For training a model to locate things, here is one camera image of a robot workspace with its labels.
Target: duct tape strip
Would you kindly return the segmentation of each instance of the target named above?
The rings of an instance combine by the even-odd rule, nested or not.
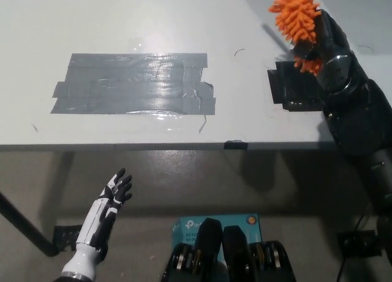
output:
[[[206,53],[72,54],[69,67],[207,67]]]
[[[214,97],[214,88],[204,82],[123,82],[99,80],[87,85],[70,85],[58,82],[55,98],[181,98],[181,97]]]
[[[215,114],[205,53],[73,54],[52,113]]]
[[[214,115],[215,98],[58,98],[52,113]]]
[[[202,68],[129,69],[126,67],[72,67],[66,75],[67,83],[89,83],[99,80],[127,82],[200,82]]]

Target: cable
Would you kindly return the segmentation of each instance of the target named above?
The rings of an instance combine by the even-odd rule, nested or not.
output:
[[[368,212],[369,212],[371,207],[372,207],[371,204],[367,205],[365,211],[363,212],[363,214],[359,218],[358,222],[356,222],[356,225],[355,225],[355,228],[354,228],[354,232],[358,230],[358,228],[360,227],[360,224],[361,224],[363,218],[368,214]],[[341,267],[339,269],[339,273],[337,274],[337,277],[336,277],[336,282],[340,282],[340,280],[341,280],[341,277],[342,277],[342,274],[343,274],[343,270],[344,270],[344,265],[345,265],[345,258],[343,258]]]

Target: blue box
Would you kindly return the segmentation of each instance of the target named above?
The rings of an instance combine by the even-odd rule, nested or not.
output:
[[[258,223],[258,215],[250,213],[246,215],[217,215],[217,216],[186,216],[180,218],[173,226],[173,248],[179,243],[195,244],[198,227],[206,218],[217,219],[224,230],[227,226],[238,225],[246,236],[249,243],[260,242],[262,234]],[[220,246],[218,261],[226,265],[223,249]]]

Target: robotic hand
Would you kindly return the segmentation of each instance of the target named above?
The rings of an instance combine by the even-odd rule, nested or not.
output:
[[[322,60],[317,80],[326,123],[379,215],[377,231],[392,264],[392,109],[358,63],[342,29],[321,11],[315,18],[315,45],[302,41],[293,53]]]
[[[92,204],[77,239],[76,253],[65,265],[61,277],[55,282],[93,282],[96,266],[108,251],[108,240],[117,212],[132,197],[127,192],[132,187],[132,176],[120,180],[125,174],[121,169],[114,175]]]

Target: black and white robotic hand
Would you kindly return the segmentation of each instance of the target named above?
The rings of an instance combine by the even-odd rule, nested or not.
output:
[[[117,213],[125,201],[132,197],[132,176],[125,169],[114,175],[92,204],[77,239],[76,253],[65,265],[55,282],[94,282],[96,266],[108,252],[108,240]]]

